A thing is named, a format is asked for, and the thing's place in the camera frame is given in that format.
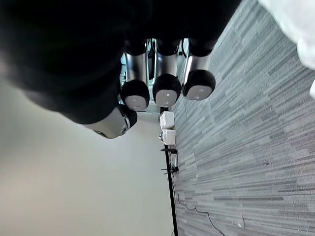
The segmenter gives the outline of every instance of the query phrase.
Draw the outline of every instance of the white cube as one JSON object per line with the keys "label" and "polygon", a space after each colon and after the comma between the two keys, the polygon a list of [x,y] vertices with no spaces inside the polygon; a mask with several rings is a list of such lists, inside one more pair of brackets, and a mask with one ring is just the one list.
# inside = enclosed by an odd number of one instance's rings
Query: white cube
{"label": "white cube", "polygon": [[175,145],[176,131],[172,129],[163,129],[161,140],[165,145]]}
{"label": "white cube", "polygon": [[175,125],[174,112],[163,112],[159,119],[159,123],[160,123],[161,129],[173,128]]}

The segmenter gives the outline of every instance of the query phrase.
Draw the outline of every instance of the white wall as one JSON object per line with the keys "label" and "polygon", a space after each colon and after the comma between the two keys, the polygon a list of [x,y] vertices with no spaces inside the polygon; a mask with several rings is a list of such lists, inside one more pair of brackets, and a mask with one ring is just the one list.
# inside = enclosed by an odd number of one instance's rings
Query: white wall
{"label": "white wall", "polygon": [[158,134],[107,140],[0,82],[0,235],[171,235]]}

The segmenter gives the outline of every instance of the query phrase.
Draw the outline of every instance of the black cable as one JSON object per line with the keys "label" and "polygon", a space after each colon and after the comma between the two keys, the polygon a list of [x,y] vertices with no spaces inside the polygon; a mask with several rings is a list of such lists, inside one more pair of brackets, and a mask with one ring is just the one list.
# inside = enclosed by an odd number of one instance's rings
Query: black cable
{"label": "black cable", "polygon": [[182,52],[183,52],[184,57],[187,58],[187,55],[184,50],[184,39],[182,39]]}
{"label": "black cable", "polygon": [[173,178],[172,178],[173,191],[174,191],[174,193],[178,196],[178,203],[179,203],[180,205],[186,207],[188,210],[191,210],[191,211],[194,211],[194,210],[195,210],[195,211],[197,211],[197,212],[200,213],[200,214],[207,214],[207,216],[208,216],[208,218],[209,218],[209,221],[210,221],[211,225],[213,226],[213,228],[215,228],[218,232],[220,232],[223,236],[225,236],[225,234],[224,234],[221,230],[219,230],[217,227],[215,227],[215,225],[212,223],[212,220],[211,220],[210,215],[209,215],[208,212],[206,212],[206,211],[200,211],[200,210],[198,210],[198,209],[196,208],[196,206],[195,206],[193,209],[190,209],[190,208],[187,206],[187,204],[181,203],[181,201],[179,200],[179,198],[180,198],[179,193],[176,193],[176,192],[175,192],[175,188],[174,188],[174,181],[175,181],[175,178],[174,178],[174,174],[173,174],[173,173],[172,173],[172,176],[173,176]]}

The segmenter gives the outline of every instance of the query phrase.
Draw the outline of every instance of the robotic finger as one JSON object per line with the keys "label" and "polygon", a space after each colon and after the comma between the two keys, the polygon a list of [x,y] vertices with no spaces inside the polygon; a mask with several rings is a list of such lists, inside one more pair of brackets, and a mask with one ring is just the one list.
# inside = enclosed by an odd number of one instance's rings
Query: robotic finger
{"label": "robotic finger", "polygon": [[133,111],[143,111],[149,105],[147,40],[126,42],[126,83],[121,98]]}
{"label": "robotic finger", "polygon": [[137,122],[137,112],[130,110],[126,105],[119,104],[104,119],[84,125],[95,133],[108,139],[124,135]]}
{"label": "robotic finger", "polygon": [[153,97],[160,107],[175,105],[181,94],[181,83],[177,77],[177,52],[180,40],[157,40],[156,67]]}
{"label": "robotic finger", "polygon": [[215,41],[189,39],[183,84],[183,95],[188,100],[204,100],[215,89],[216,80],[208,71],[214,44]]}

